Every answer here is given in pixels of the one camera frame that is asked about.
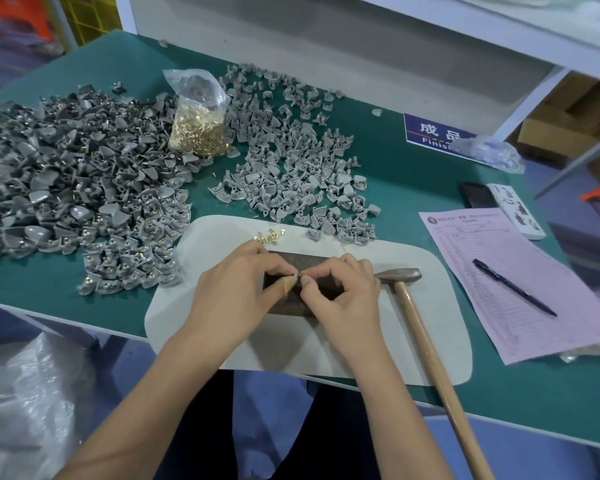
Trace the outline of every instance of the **black phone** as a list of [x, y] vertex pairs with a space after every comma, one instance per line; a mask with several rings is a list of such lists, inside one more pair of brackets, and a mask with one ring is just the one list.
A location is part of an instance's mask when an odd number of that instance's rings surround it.
[[489, 209], [498, 206], [486, 185], [463, 182], [460, 184], [460, 193], [462, 193], [467, 206], [472, 209]]

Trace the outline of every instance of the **black pen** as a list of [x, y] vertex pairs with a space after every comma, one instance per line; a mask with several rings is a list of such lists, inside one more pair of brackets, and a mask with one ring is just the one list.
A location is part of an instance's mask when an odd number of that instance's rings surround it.
[[507, 288], [515, 291], [515, 293], [519, 294], [522, 298], [526, 299], [529, 303], [537, 306], [542, 311], [544, 311], [544, 312], [546, 312], [546, 313], [548, 313], [550, 315], [553, 315], [554, 317], [558, 316], [558, 315], [555, 314], [555, 312], [551, 308], [549, 308], [548, 306], [546, 306], [538, 298], [535, 298], [534, 296], [529, 295], [529, 293], [527, 293], [522, 288], [520, 288], [520, 287], [516, 286], [515, 284], [513, 284], [512, 282], [510, 282], [503, 275], [496, 273], [489, 266], [487, 266], [485, 263], [483, 263], [482, 261], [480, 261], [480, 259], [474, 259], [473, 260], [473, 264], [480, 271], [482, 271], [483, 273], [485, 273], [488, 276], [492, 277], [494, 280], [501, 282]]

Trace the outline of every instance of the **right hand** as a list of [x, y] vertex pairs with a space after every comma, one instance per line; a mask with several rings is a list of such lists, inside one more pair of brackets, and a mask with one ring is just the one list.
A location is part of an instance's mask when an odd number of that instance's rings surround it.
[[[333, 301], [318, 289], [316, 278], [332, 275], [344, 293]], [[380, 329], [378, 296], [380, 281], [368, 259], [351, 254], [327, 261], [302, 272], [301, 297], [324, 327], [327, 339], [354, 369], [386, 348]]]

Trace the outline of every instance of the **hammer head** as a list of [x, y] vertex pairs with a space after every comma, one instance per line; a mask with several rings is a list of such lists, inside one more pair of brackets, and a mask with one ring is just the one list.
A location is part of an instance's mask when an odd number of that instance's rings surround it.
[[375, 276], [382, 283], [414, 283], [422, 277], [422, 273], [417, 267], [399, 267], [376, 273]]

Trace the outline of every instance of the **paper form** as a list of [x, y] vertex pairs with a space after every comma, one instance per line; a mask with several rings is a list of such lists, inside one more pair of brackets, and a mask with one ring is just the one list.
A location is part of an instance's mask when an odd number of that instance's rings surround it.
[[[570, 268], [524, 238], [501, 209], [420, 217], [505, 364], [600, 343], [600, 299]], [[474, 259], [538, 298], [557, 318], [478, 270]]]

